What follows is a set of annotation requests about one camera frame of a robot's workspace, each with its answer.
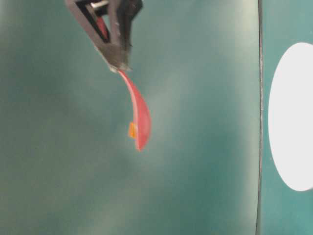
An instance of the red plastic strip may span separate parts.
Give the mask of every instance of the red plastic strip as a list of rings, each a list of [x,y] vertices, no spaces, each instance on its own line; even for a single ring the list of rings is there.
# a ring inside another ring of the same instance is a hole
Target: red plastic strip
[[[135,137],[136,148],[140,151],[148,142],[151,132],[150,112],[146,102],[132,81],[128,78],[124,71],[119,70],[120,75],[124,79],[128,90],[131,94],[134,111],[134,124],[137,127]]]

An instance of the white circle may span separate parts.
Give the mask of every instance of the white circle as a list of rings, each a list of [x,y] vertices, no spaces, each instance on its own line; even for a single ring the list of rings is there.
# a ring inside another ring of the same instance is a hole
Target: white circle
[[[279,175],[291,189],[313,188],[313,45],[297,43],[281,58],[271,86],[268,133]]]

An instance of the dark vertical edge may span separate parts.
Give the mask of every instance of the dark vertical edge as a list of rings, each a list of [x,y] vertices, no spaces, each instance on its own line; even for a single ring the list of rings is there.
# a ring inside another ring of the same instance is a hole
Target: dark vertical edge
[[[262,158],[263,158],[263,0],[258,0],[259,6],[259,55],[260,55],[260,150],[259,150],[259,188],[258,188],[258,206],[255,234],[261,234],[261,184],[262,184]]]

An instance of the teal background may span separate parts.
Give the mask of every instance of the teal background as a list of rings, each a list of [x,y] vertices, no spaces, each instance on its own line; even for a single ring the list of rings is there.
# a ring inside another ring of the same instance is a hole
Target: teal background
[[[137,152],[127,88],[64,2],[0,0],[0,234],[255,234],[257,1],[144,3]]]
[[[265,110],[260,226],[263,235],[313,234],[313,191],[297,192],[283,183],[268,139],[268,98],[276,67],[293,44],[313,44],[312,17],[310,0],[263,0]]]

